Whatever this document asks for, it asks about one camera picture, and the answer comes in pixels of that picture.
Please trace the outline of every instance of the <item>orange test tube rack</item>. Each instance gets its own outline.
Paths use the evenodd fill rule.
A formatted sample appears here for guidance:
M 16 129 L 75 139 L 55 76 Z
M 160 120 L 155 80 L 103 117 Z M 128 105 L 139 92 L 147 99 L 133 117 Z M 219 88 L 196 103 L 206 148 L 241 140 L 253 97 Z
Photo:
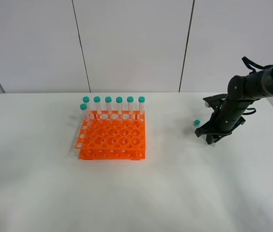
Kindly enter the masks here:
M 113 110 L 112 115 L 92 111 L 90 120 L 83 120 L 75 149 L 81 160 L 143 160 L 145 159 L 145 112 Z

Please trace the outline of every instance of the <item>white table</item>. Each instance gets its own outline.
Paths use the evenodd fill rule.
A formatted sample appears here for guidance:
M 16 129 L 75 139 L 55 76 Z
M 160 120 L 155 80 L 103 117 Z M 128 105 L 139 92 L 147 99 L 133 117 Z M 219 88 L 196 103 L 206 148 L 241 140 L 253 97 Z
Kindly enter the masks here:
M 212 94 L 109 94 L 145 96 L 142 161 L 77 159 L 85 94 L 0 94 L 0 232 L 273 232 L 273 108 L 207 145 Z

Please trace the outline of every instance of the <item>centrifuge tube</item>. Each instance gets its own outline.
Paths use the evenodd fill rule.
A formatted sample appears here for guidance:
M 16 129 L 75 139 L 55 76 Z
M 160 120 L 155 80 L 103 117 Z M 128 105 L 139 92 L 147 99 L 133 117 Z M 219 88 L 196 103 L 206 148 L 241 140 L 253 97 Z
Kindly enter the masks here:
M 89 104 L 89 97 L 83 97 L 83 102 L 86 103 L 87 105 L 87 112 L 90 115 L 91 114 L 91 109 L 90 109 L 90 104 Z
M 138 110 L 140 115 L 144 114 L 144 102 L 145 102 L 144 97 L 138 98 Z
M 97 114 L 100 115 L 102 112 L 101 112 L 101 105 L 100 105 L 100 97 L 94 97 L 93 98 L 93 101 L 96 103 L 96 109 L 97 109 Z
M 128 102 L 128 111 L 129 111 L 129 114 L 132 115 L 133 114 L 133 97 L 128 97 L 127 98 L 127 102 Z
M 113 113 L 111 97 L 106 97 L 106 108 L 107 108 L 107 114 L 111 115 Z
M 85 121 L 88 122 L 88 121 L 89 121 L 89 115 L 88 115 L 88 112 L 87 112 L 87 105 L 86 105 L 85 103 L 81 104 L 81 105 L 80 105 L 80 109 L 81 109 L 82 112 L 83 112 Z
M 122 97 L 117 97 L 116 102 L 117 102 L 118 114 L 122 115 Z

